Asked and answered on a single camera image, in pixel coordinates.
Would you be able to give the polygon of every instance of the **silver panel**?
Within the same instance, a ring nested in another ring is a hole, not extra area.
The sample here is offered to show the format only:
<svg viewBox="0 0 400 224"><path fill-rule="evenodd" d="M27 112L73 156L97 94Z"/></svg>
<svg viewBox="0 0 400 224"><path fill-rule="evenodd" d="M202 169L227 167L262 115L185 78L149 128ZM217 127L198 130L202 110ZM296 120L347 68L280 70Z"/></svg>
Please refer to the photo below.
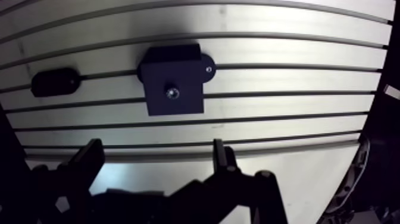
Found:
<svg viewBox="0 0 400 224"><path fill-rule="evenodd" d="M101 138L104 145L210 142L214 138L229 141L360 130L366 118L366 115L358 115L202 125L16 132L16 135L22 145L39 146L86 145L88 139L92 138Z"/></svg>
<svg viewBox="0 0 400 224"><path fill-rule="evenodd" d="M21 41L26 57L95 43L182 33L237 36L257 32L300 39L311 35L387 45L391 28L361 18L298 8L197 5L97 17L34 33Z"/></svg>
<svg viewBox="0 0 400 224"><path fill-rule="evenodd" d="M148 116L146 103L7 114L13 128L208 120L369 111L373 95L206 99L203 114Z"/></svg>

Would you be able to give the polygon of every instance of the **screw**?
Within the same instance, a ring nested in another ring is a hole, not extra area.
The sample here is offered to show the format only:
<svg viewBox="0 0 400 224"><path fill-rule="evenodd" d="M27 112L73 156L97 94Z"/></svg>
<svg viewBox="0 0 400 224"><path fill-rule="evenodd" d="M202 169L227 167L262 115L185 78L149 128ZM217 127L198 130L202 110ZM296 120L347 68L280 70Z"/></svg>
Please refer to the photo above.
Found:
<svg viewBox="0 0 400 224"><path fill-rule="evenodd" d="M168 99L178 99L179 98L179 90L177 88L169 88L165 92Z"/></svg>

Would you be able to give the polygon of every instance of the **black bracket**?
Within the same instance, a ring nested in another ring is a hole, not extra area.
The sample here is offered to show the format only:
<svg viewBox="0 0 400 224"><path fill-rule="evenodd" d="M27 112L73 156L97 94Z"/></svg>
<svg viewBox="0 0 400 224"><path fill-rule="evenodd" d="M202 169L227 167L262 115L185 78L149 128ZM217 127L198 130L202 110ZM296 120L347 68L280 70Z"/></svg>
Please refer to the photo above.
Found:
<svg viewBox="0 0 400 224"><path fill-rule="evenodd" d="M78 71L62 68L41 71L32 79L31 92L35 97L52 97L74 93L82 78Z"/></svg>
<svg viewBox="0 0 400 224"><path fill-rule="evenodd" d="M198 44L149 48L137 68L149 115L203 113L203 83L215 69Z"/></svg>

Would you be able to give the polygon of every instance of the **bolt head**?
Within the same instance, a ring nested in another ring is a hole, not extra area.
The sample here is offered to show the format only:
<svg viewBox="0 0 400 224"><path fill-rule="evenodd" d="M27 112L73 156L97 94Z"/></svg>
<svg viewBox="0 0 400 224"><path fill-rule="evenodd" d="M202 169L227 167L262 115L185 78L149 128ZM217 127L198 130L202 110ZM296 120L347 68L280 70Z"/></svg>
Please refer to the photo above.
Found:
<svg viewBox="0 0 400 224"><path fill-rule="evenodd" d="M179 90L177 88L169 88L165 92L168 99L178 99L179 98Z"/></svg>

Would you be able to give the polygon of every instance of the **black mounting bracket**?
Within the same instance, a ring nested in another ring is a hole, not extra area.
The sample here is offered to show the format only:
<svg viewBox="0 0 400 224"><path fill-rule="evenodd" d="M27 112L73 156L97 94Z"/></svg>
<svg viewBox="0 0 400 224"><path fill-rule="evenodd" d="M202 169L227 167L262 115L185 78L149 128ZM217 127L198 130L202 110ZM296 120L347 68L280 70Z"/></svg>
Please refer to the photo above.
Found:
<svg viewBox="0 0 400 224"><path fill-rule="evenodd" d="M198 44L149 48L137 68L149 115L203 113L203 83L215 70Z"/></svg>

